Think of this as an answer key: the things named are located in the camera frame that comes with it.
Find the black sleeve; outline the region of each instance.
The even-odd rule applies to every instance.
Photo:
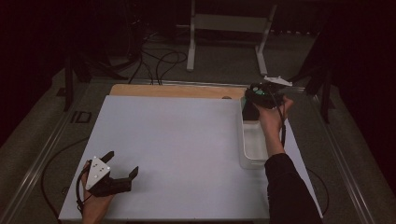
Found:
[[[270,223],[322,223],[317,206],[290,157],[276,154],[265,163]]]

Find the white tabletop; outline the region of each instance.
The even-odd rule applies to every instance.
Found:
[[[132,191],[113,200],[106,218],[129,220],[230,220],[268,218],[263,169],[239,164],[241,108],[237,100],[107,96],[81,158],[114,150],[113,178],[136,166]],[[315,193],[289,123],[285,149]],[[81,219],[69,190],[60,219]]]

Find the dark background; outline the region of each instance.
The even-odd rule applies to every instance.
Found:
[[[137,4],[131,12],[144,27],[170,37],[176,36],[176,24],[190,22],[190,1],[129,3]],[[239,3],[202,0],[197,1],[197,10],[258,16],[265,8],[260,1],[249,1],[242,10]],[[82,50],[97,59],[105,58],[111,49],[112,54],[122,51],[117,49],[124,46],[112,47],[109,38],[116,27],[127,27],[124,6],[121,1],[103,0],[0,2],[0,145],[50,87],[70,50]],[[278,5],[272,27],[276,35],[320,32],[304,69],[320,65],[332,72],[332,84],[339,87],[394,192],[395,9],[394,4],[378,1],[285,1]]]

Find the black cable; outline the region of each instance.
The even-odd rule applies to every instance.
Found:
[[[188,58],[188,56],[187,56],[187,54],[185,54],[185,53],[183,53],[183,52],[179,52],[179,51],[176,51],[176,50],[173,50],[173,49],[152,49],[152,50],[170,50],[170,52],[168,52],[168,53],[166,53],[166,54],[164,54],[161,58],[159,58],[159,57],[157,57],[157,56],[155,56],[155,55],[153,55],[153,54],[150,54],[150,53],[148,53],[148,52],[146,52],[146,51],[144,51],[144,50],[141,50],[142,51],[142,53],[145,53],[145,54],[147,54],[148,56],[150,56],[150,57],[152,57],[152,58],[155,58],[155,59],[157,59],[158,60],[158,62],[157,62],[157,65],[156,65],[156,69],[155,69],[155,77],[157,78],[157,82],[158,82],[158,84],[159,85],[162,85],[163,84],[163,76],[166,74],[166,73],[168,73],[172,68],[174,68],[178,63],[184,63],[185,61],[187,61],[187,58]],[[166,57],[168,57],[169,55],[172,55],[172,54],[176,54],[176,56],[177,56],[177,59],[175,60],[175,61],[167,61],[167,60],[165,60],[164,58],[166,58]],[[160,64],[161,63],[170,63],[170,64],[172,64],[165,72],[163,72],[163,73],[159,73],[159,67],[160,67]]]
[[[77,196],[77,209],[82,214],[84,210],[84,203],[91,197],[88,197],[84,202],[81,200],[81,196],[79,194],[79,182],[81,182],[82,176],[90,170],[91,166],[88,165],[84,169],[82,169],[81,173],[79,174],[76,182],[76,196]]]
[[[113,71],[116,71],[116,72],[121,72],[121,71],[133,66],[135,63],[136,63],[136,61],[128,60],[128,62],[126,62],[126,63],[120,63],[117,65],[110,66],[108,68]]]
[[[136,70],[134,71],[134,73],[132,74],[131,78],[129,79],[128,84],[131,84],[132,79],[134,79],[134,77],[136,76],[136,74],[137,74],[137,72],[139,71],[140,67],[142,66],[142,63],[143,63],[143,56],[142,56],[141,53],[140,53],[139,56],[140,56],[140,57],[139,57],[140,63],[139,63],[139,65],[137,66],[137,68],[136,68]]]
[[[50,199],[48,198],[48,196],[47,196],[47,194],[46,194],[46,191],[44,190],[44,179],[45,179],[45,174],[46,174],[46,172],[47,172],[48,167],[50,166],[50,163],[51,163],[57,156],[59,156],[59,154],[61,154],[62,152],[66,151],[67,149],[69,149],[69,148],[71,148],[71,147],[73,147],[73,146],[75,146],[75,145],[77,145],[77,144],[79,144],[79,143],[82,143],[82,142],[87,141],[89,138],[90,138],[90,137],[86,137],[86,138],[83,138],[83,139],[81,139],[81,140],[78,140],[77,142],[75,142],[75,143],[73,143],[73,144],[71,144],[71,145],[69,145],[69,146],[67,146],[67,147],[62,148],[62,149],[59,150],[57,153],[55,153],[55,154],[49,159],[49,161],[47,162],[46,166],[45,166],[44,169],[43,169],[43,173],[41,174],[41,179],[40,179],[40,189],[41,189],[41,193],[43,194],[44,200],[46,201],[47,205],[49,206],[50,210],[52,211],[52,214],[55,215],[55,218],[57,219],[57,221],[58,221],[59,224],[62,224],[62,221],[58,219],[59,214],[58,214],[58,212],[56,211],[55,207],[54,207],[54,206],[52,205],[52,203],[50,202]]]
[[[316,176],[316,177],[318,178],[318,180],[321,182],[321,184],[323,185],[323,187],[324,187],[324,189],[325,189],[325,191],[326,191],[326,197],[327,197],[327,200],[326,200],[326,207],[325,207],[324,211],[322,212],[322,215],[324,216],[324,215],[326,214],[327,210],[329,209],[329,203],[330,203],[330,193],[329,193],[329,190],[327,189],[327,186],[326,186],[326,184],[324,183],[323,179],[320,178],[320,176],[319,176],[318,174],[316,174],[315,172],[313,172],[311,169],[309,169],[309,168],[306,167],[306,166],[305,166],[305,169],[306,169],[307,171],[311,172],[314,176]]]
[[[184,29],[183,31],[178,32],[175,37],[181,36],[184,33],[187,33],[189,31],[190,31],[190,27]],[[147,43],[147,42],[161,43],[161,42],[166,42],[166,41],[170,41],[173,39],[173,37],[170,38],[170,37],[166,37],[166,36],[161,36],[162,39],[153,39],[152,37],[154,37],[155,35],[160,35],[160,33],[154,32],[152,34],[148,34],[146,37],[143,38],[144,42],[145,43]]]
[[[159,67],[160,67],[161,62],[163,62],[163,59],[164,59],[165,57],[167,57],[168,55],[171,55],[171,54],[174,54],[174,52],[169,52],[169,53],[167,53],[167,54],[164,54],[164,55],[161,57],[161,59],[158,61],[157,66],[155,67],[155,76],[156,76],[157,79],[158,79],[158,84],[159,84],[159,85],[162,85],[162,84],[163,84],[163,76],[164,76],[167,72],[169,72],[172,68],[174,68],[174,67],[177,65],[177,63],[173,63],[172,66],[169,67],[164,73],[162,73],[161,75],[158,74],[158,69],[159,69]]]
[[[275,99],[275,96],[272,94],[270,88],[267,87],[267,90],[268,90],[268,92],[270,92],[271,97],[273,98],[275,107],[276,107],[276,109],[277,109],[277,112],[279,113],[280,120],[281,120],[281,122],[282,122],[282,135],[281,135],[282,137],[281,137],[281,143],[282,143],[282,146],[284,147],[284,146],[285,146],[285,141],[286,141],[285,117],[282,115],[282,112],[280,111],[279,105],[277,104],[276,99]]]
[[[147,63],[145,63],[145,62],[143,62],[143,65],[145,65],[146,69],[148,70],[148,77],[150,79],[150,83],[149,84],[150,85],[154,85],[154,79],[153,79],[153,75],[151,73],[151,69],[150,69],[149,65]]]
[[[88,198],[86,198],[83,203],[87,202],[91,197],[92,197],[92,194],[90,194],[90,196],[88,196]]]
[[[170,50],[170,51],[172,51],[172,52],[174,52],[174,53],[178,53],[178,54],[181,54],[181,55],[184,56],[183,60],[177,60],[177,61],[175,61],[175,62],[169,62],[169,61],[163,60],[164,63],[184,63],[184,62],[187,60],[187,58],[188,58],[187,54],[185,54],[185,53],[183,53],[183,52],[179,52],[179,51],[176,51],[176,50],[173,50],[173,49],[162,49],[162,50]],[[150,54],[150,53],[148,53],[148,52],[146,52],[146,51],[144,51],[144,50],[142,50],[142,52],[145,53],[145,54],[147,54],[147,55],[150,56],[150,57],[153,57],[153,58],[155,58],[155,59],[157,59],[157,60],[160,60],[159,57],[157,57],[157,56],[155,56],[155,55],[152,55],[152,54]]]

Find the power cord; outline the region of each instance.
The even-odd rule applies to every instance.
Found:
[[[81,182],[81,178],[82,176],[87,173],[90,170],[91,166],[88,165],[86,167],[84,167],[84,169],[82,169],[81,173],[79,174],[78,178],[77,178],[77,182],[76,182],[76,196],[77,196],[77,209],[78,211],[81,213],[82,215],[82,211],[84,210],[84,203],[91,198],[91,195],[84,200],[84,202],[81,200],[81,196],[79,194],[79,183]]]
[[[181,36],[181,35],[183,35],[185,33],[188,33],[189,31],[190,31],[190,27],[188,27],[186,29],[183,29],[182,31],[180,31],[180,32],[178,32],[176,34],[176,37]],[[154,33],[148,34],[147,37],[144,38],[144,41],[145,42],[152,42],[152,43],[163,43],[163,42],[167,42],[167,41],[172,40],[172,38],[166,37],[166,36],[160,36],[159,38],[153,38],[156,35],[160,35],[160,33],[159,32],[154,32]]]
[[[139,54],[139,65],[137,66],[136,70],[134,70],[134,73],[131,75],[131,77],[129,78],[128,84],[131,84],[132,80],[134,79],[134,77],[136,76],[137,72],[140,70],[140,67],[142,66],[143,63],[143,57],[142,54]]]
[[[148,77],[150,79],[150,83],[149,84],[150,85],[154,85],[154,78],[153,78],[153,75],[151,73],[151,69],[150,69],[149,65],[147,63],[145,63],[145,62],[143,62],[143,65],[145,65],[146,69],[148,70]]]
[[[320,181],[320,183],[323,185],[325,192],[326,192],[326,207],[324,208],[322,215],[324,216],[327,212],[327,210],[329,209],[329,203],[330,203],[330,193],[329,190],[327,189],[326,184],[324,183],[323,179],[315,172],[313,172],[311,169],[309,169],[308,167],[305,166],[305,169],[309,172],[311,172],[311,174],[313,174],[315,177],[318,178],[318,180]]]
[[[157,57],[157,56],[155,56],[155,55],[153,55],[151,53],[146,52],[146,50],[168,50],[170,52],[165,53],[160,58],[160,57]],[[188,58],[187,54],[185,54],[183,52],[179,52],[179,51],[173,50],[173,49],[145,49],[145,50],[142,50],[142,53],[147,54],[148,56],[158,60],[156,68],[155,68],[155,77],[156,77],[157,82],[158,82],[159,85],[163,84],[163,77],[164,77],[164,75],[166,73],[168,73],[171,69],[173,69],[179,63],[184,63],[185,61],[187,61],[187,58]],[[176,56],[177,56],[177,59],[175,61],[167,61],[167,60],[165,60],[166,57],[169,57],[170,55],[173,55],[173,54],[176,54]],[[170,63],[171,66],[166,71],[160,73],[160,69],[159,68],[160,68],[160,64],[161,63]]]
[[[59,156],[62,152],[66,151],[67,149],[74,147],[75,145],[78,145],[80,143],[83,143],[85,141],[87,141],[90,137],[85,137],[81,140],[78,140],[77,142],[70,144],[67,147],[62,148],[61,150],[59,150],[57,153],[55,153],[47,162],[46,166],[43,169],[43,173],[41,174],[41,179],[40,179],[40,189],[41,189],[41,193],[43,194],[44,200],[46,201],[47,205],[49,206],[50,210],[52,211],[52,214],[55,216],[55,218],[58,221],[58,224],[62,224],[62,221],[58,219],[58,212],[56,211],[55,207],[52,205],[52,203],[50,202],[50,199],[47,196],[47,193],[44,189],[44,180],[45,180],[45,175],[47,172],[48,167],[50,166],[50,163],[57,157]]]
[[[279,113],[280,116],[280,120],[282,122],[282,135],[281,135],[281,143],[282,146],[285,146],[285,141],[286,141],[286,125],[285,125],[285,117],[283,116],[283,114],[285,114],[285,106],[283,107],[283,114],[280,111],[279,105],[276,102],[275,96],[272,94],[271,90],[269,87],[267,87],[268,92],[270,93],[271,97],[273,98],[274,104],[276,106],[277,112]]]

